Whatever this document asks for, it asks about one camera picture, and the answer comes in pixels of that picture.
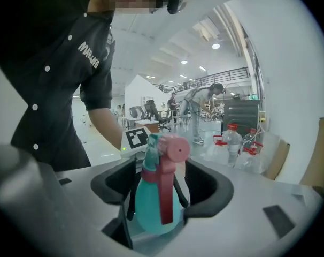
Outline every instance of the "black office chair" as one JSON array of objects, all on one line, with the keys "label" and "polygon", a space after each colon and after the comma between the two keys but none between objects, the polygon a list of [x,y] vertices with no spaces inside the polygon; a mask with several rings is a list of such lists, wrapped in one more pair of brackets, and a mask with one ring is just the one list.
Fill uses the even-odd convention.
[{"label": "black office chair", "polygon": [[151,116],[155,117],[155,120],[158,121],[158,128],[159,129],[166,129],[171,130],[170,127],[166,127],[165,124],[171,120],[171,118],[161,117],[156,109],[155,102],[153,100],[147,100],[146,104],[144,105],[146,112],[148,114],[148,118],[151,119]]}]

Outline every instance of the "white shirt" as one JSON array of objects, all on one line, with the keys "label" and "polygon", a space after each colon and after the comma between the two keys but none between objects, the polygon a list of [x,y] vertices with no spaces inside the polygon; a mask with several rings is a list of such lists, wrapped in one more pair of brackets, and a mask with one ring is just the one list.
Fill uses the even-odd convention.
[{"label": "white shirt", "polygon": [[201,102],[207,103],[212,98],[212,96],[210,96],[209,93],[209,89],[203,88],[194,95],[193,101],[198,104],[200,104]]}]

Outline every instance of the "spray bottle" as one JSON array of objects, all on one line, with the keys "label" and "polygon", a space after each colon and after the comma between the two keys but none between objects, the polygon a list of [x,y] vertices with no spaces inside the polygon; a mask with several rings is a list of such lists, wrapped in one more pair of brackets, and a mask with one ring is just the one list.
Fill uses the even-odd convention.
[{"label": "spray bottle", "polygon": [[180,221],[181,208],[173,186],[176,164],[190,153],[185,138],[177,134],[151,133],[135,197],[136,218],[147,232],[161,235]]}]

